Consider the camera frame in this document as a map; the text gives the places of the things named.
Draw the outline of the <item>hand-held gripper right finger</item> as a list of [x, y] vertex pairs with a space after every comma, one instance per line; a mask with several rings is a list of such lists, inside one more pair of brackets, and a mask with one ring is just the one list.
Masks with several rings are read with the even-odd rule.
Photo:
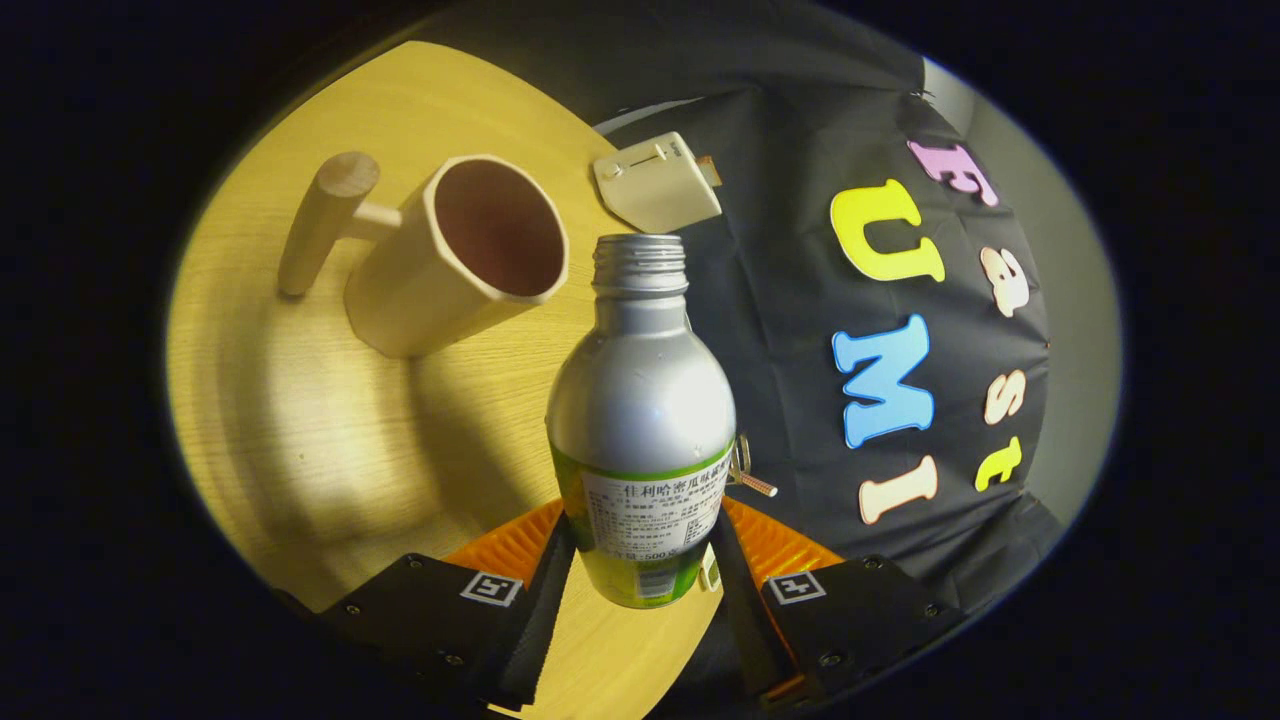
[[844, 559], [733, 498], [710, 547], [746, 692], [769, 711], [860, 691], [966, 618], [887, 557]]

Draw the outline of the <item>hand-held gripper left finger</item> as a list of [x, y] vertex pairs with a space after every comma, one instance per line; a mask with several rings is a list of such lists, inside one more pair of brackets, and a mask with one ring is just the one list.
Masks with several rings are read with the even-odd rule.
[[445, 559], [399, 556], [320, 623], [431, 700], [520, 711], [535, 700], [573, 556], [553, 500]]

